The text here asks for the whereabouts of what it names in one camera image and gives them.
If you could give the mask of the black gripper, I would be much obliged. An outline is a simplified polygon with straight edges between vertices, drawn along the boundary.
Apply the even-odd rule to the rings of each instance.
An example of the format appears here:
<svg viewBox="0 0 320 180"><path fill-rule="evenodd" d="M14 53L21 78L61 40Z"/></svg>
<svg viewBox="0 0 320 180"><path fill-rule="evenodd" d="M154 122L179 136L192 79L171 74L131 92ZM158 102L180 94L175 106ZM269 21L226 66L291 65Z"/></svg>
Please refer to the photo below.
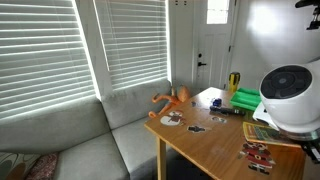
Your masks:
<svg viewBox="0 0 320 180"><path fill-rule="evenodd" d="M318 141L303 142L302 149L307 153L314 164L320 163L320 143Z"/></svg>

